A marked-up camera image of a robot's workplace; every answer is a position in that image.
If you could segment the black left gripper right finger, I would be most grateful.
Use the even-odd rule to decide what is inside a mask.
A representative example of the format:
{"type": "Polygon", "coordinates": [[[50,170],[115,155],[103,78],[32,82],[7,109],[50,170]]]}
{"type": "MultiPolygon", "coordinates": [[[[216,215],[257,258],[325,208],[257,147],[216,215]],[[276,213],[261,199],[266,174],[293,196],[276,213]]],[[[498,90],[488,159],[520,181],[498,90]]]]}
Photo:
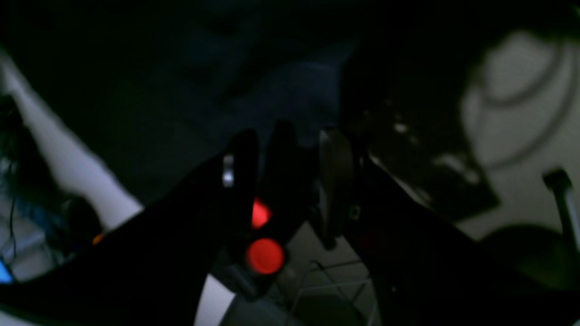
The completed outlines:
{"type": "Polygon", "coordinates": [[[361,219],[365,161],[361,138],[334,128],[319,133],[318,236],[325,249],[334,249],[348,225],[361,219]]]}

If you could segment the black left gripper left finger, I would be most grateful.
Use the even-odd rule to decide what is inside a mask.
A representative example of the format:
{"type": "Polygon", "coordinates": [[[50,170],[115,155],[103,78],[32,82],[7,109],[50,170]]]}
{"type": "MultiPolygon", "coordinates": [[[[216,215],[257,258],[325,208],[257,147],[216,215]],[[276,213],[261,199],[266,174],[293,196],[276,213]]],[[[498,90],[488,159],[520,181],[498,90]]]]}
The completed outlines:
{"type": "Polygon", "coordinates": [[[249,230],[258,157],[257,133],[243,130],[184,180],[182,207],[187,225],[181,237],[182,250],[219,250],[249,230]]]}

